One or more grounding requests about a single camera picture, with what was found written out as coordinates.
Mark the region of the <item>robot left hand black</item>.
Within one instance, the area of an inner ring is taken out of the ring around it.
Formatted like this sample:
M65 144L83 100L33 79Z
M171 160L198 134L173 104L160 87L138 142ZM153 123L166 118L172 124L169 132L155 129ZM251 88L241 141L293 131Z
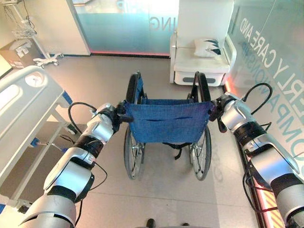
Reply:
M133 117L126 114L125 104L125 100L119 102L116 107L110 103L105 103L97 109L97 114L104 115L111 121L114 133L119 131L120 124L123 122L131 123L134 121Z

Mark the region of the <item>robot right hand black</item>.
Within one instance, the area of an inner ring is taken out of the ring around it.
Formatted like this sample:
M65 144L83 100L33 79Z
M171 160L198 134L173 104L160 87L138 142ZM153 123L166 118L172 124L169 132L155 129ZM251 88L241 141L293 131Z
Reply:
M224 113L224 108L228 105L229 102L236 100L232 95L223 94L216 100L211 101L213 107L208 111L209 120L218 122L218 128L221 133L225 133L227 131L226 126L221 120L221 117Z

